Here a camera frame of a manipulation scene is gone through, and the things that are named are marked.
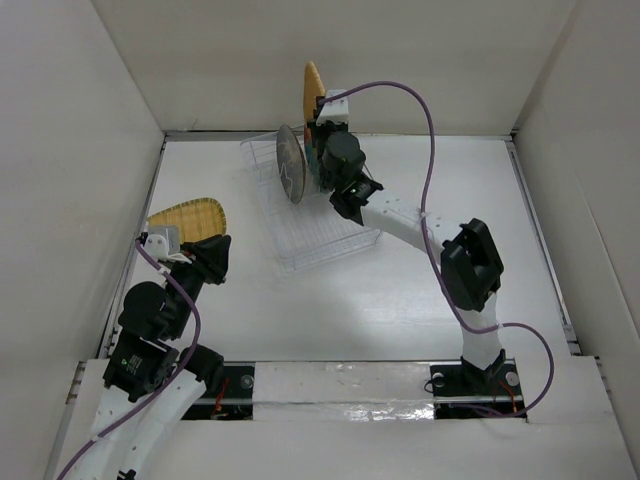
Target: red wire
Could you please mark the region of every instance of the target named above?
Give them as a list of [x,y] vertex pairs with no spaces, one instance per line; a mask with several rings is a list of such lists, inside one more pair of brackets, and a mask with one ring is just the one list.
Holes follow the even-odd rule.
[[227,391],[227,386],[229,385],[229,378],[225,378],[224,379],[224,383],[222,384],[222,390],[220,391],[220,393],[218,394],[218,396],[216,397],[216,408],[215,408],[215,412],[219,412],[220,410],[222,410],[222,407],[220,407],[220,402],[222,401],[222,399],[224,398],[224,394]]
[[507,393],[511,397],[511,405],[513,405],[513,411],[514,411],[514,413],[517,412],[518,411],[518,407],[516,407],[516,395],[515,395],[515,393],[513,393],[513,390],[511,390],[509,388],[509,386],[506,383],[504,383],[502,380],[498,380],[498,383],[500,384],[500,386],[502,388],[504,388],[507,391]]

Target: yellow woven fan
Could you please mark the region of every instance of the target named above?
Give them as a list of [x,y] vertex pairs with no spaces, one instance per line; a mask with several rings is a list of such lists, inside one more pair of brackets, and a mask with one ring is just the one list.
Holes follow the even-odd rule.
[[151,215],[149,225],[177,225],[180,243],[227,233],[227,217],[214,198],[196,198]]

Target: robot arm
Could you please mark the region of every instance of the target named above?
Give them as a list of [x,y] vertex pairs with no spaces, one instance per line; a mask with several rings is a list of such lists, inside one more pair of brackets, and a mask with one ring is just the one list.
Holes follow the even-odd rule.
[[[474,330],[497,325],[496,296],[504,267],[487,226],[477,219],[461,224],[430,213],[423,217],[418,207],[369,178],[363,172],[366,156],[358,139],[348,132],[348,104],[339,102],[318,107],[315,121],[308,125],[320,187],[332,192],[335,210],[426,252],[424,218],[431,250],[460,316]],[[504,363],[497,331],[477,335],[462,328],[462,335],[465,375],[486,383]]]
[[[217,235],[177,246],[171,245],[175,237],[171,230],[176,227],[159,228],[165,231],[155,227],[143,238],[144,250],[159,260],[176,262],[171,276],[193,302],[205,283],[224,282],[230,237]],[[220,387],[224,358],[201,345],[174,381],[165,383],[178,361],[178,351],[165,342],[182,335],[190,314],[185,298],[171,284],[143,282],[129,290],[118,318],[122,331],[105,369],[104,390],[91,427],[93,448],[68,466],[65,478],[142,480],[150,460],[187,409],[205,392]],[[153,400],[160,388],[162,394]],[[124,423],[104,433],[116,421]]]

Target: dish rack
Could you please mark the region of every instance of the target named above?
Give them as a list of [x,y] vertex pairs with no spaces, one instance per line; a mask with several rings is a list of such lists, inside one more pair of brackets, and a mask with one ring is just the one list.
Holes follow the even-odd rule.
[[[302,127],[293,129],[304,151]],[[276,132],[240,143],[280,262],[293,272],[375,244],[381,232],[342,218],[321,193],[307,166],[302,200],[287,198],[276,159]]]

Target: white wall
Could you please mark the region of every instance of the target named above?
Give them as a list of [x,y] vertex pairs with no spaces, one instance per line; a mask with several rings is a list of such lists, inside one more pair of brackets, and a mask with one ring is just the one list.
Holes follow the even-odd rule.
[[0,0],[0,469],[41,479],[162,134],[89,0]]
[[[325,86],[417,88],[440,134],[508,134],[575,0],[93,0],[163,129],[302,123],[304,64]],[[352,99],[357,131],[425,131],[395,91]]]
[[640,471],[640,3],[584,0],[516,137],[585,353]]

